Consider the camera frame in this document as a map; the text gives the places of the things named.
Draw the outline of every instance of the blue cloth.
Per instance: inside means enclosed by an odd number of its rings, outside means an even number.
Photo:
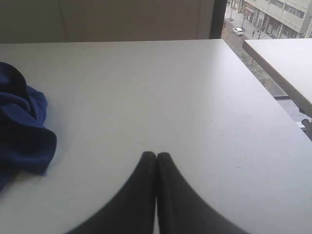
[[[18,171],[42,175],[56,135],[43,126],[47,101],[13,66],[0,62],[0,191]]]

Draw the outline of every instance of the car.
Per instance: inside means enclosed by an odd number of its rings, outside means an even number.
[[[232,28],[232,32],[239,36],[244,35],[244,30],[242,28]]]

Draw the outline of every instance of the street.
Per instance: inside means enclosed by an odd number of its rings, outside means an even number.
[[[224,39],[229,47],[236,53],[236,55],[242,60],[242,62],[248,67],[248,69],[254,74],[254,76],[262,83],[262,85],[269,91],[272,96],[285,95],[285,93],[268,75],[268,73],[266,73],[266,71],[264,71],[262,67],[256,61],[254,61],[253,58],[242,48],[243,41],[249,38],[246,35],[238,36],[233,33],[233,27],[236,27],[233,25],[233,21],[230,22],[226,16],[224,19],[221,38]]]

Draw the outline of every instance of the building facade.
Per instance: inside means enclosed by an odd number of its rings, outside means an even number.
[[[231,0],[230,6],[274,39],[312,38],[312,0]]]

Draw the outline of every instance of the sidewalk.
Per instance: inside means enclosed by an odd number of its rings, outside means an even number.
[[[234,27],[241,27],[244,17],[242,14],[237,13],[235,10],[233,10],[232,13],[232,19],[233,21],[230,21],[229,18],[231,17],[231,11],[232,9],[227,7],[225,11],[224,20],[231,22]],[[243,27],[245,28],[245,36],[248,39],[258,39],[259,34],[257,33],[258,28],[253,26],[251,22],[249,22],[248,19],[245,19]],[[264,32],[261,32],[260,39],[272,39],[269,35],[265,34]]]

